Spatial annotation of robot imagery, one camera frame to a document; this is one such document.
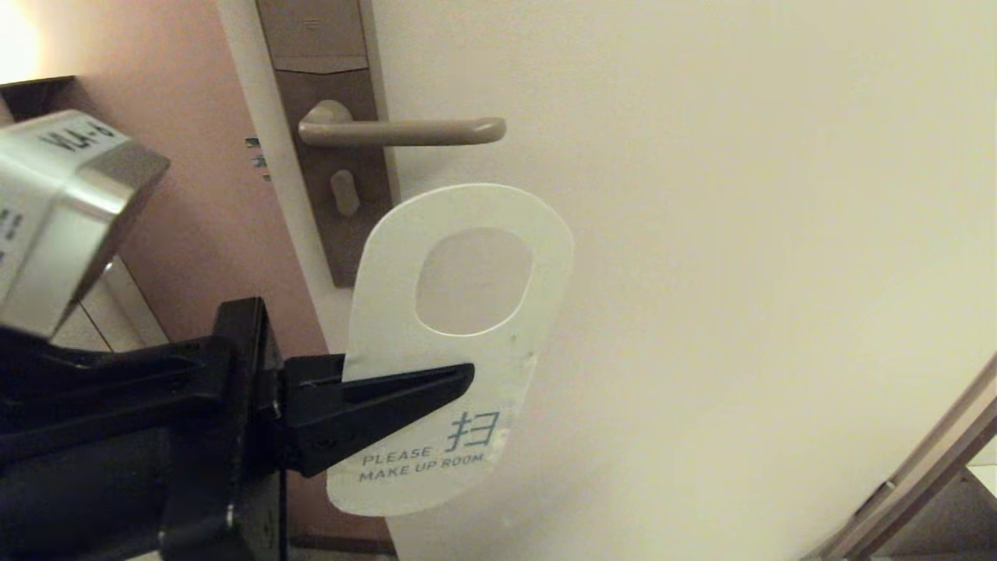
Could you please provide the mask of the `blue and white door hanger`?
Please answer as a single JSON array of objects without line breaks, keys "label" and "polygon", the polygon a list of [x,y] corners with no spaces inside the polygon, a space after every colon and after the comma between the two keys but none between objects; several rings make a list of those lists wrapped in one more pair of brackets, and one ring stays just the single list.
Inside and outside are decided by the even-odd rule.
[{"label": "blue and white door hanger", "polygon": [[[516,308],[477,333],[436,330],[417,314],[417,285],[432,249],[464,231],[491,228],[530,252]],[[452,185],[414,196],[367,239],[354,285],[343,380],[375,381],[435,367],[473,365],[462,395],[326,473],[342,511],[396,517],[439,506],[482,482],[501,460],[537,360],[569,284],[574,241],[542,199],[496,184]]]}]

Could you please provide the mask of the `metal door latch plate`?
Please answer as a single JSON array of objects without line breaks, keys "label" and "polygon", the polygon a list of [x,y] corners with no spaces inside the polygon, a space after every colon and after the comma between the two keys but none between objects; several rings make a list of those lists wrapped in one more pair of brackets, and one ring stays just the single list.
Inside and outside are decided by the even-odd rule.
[{"label": "metal door latch plate", "polygon": [[252,169],[259,173],[264,182],[271,182],[270,166],[263,152],[262,143],[257,137],[245,137],[245,148],[249,150]]}]

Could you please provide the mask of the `bronze door lock plate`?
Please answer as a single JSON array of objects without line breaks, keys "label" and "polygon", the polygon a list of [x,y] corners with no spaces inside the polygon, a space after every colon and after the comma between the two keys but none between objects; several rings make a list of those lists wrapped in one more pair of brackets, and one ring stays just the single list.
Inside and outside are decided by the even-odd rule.
[{"label": "bronze door lock plate", "polygon": [[[315,148],[297,127],[319,102],[338,101],[354,118],[379,117],[360,0],[255,0],[287,127],[329,273],[339,288],[355,284],[363,248],[394,206],[382,148]],[[361,206],[336,210],[329,189],[339,170],[354,175]]]}]

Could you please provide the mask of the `cream door panel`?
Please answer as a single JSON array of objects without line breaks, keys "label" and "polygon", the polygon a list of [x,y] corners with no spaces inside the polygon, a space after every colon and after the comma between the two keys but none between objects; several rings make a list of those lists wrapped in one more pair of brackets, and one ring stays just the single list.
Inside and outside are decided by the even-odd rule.
[{"label": "cream door panel", "polygon": [[997,351],[997,0],[369,0],[403,198],[576,240],[501,464],[403,561],[798,561]]}]

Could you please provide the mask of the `small dark hinge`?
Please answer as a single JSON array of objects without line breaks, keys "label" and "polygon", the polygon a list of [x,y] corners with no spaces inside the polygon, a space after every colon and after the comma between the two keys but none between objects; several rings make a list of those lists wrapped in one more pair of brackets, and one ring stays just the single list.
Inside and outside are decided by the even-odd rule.
[{"label": "small dark hinge", "polygon": [[857,519],[865,517],[870,510],[875,510],[877,506],[879,506],[879,504],[886,499],[886,497],[890,496],[894,489],[895,483],[893,480],[886,480],[886,482],[880,483],[879,486],[873,490],[873,493],[862,502],[859,508],[857,508],[852,517]]}]

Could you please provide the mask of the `pink-brown door frame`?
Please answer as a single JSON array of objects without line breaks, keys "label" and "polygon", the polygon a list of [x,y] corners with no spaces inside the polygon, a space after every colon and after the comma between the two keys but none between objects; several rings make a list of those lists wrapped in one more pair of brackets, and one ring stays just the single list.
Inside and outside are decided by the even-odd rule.
[{"label": "pink-brown door frame", "polygon": [[[254,130],[220,10],[239,0],[0,0],[0,128],[57,111],[99,118],[171,162],[113,262],[50,338],[126,352],[213,333],[221,303],[262,298],[279,354],[325,344]],[[320,477],[286,477],[288,543],[389,549],[385,522],[344,513]]]}]

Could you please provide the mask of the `brown wooden frame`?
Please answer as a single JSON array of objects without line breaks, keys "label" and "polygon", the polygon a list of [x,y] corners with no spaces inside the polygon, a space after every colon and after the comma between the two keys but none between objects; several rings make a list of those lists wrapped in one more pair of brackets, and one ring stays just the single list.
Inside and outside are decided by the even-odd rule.
[{"label": "brown wooden frame", "polygon": [[997,436],[997,352],[887,480],[895,489],[865,517],[847,519],[801,561],[869,561],[872,554]]}]

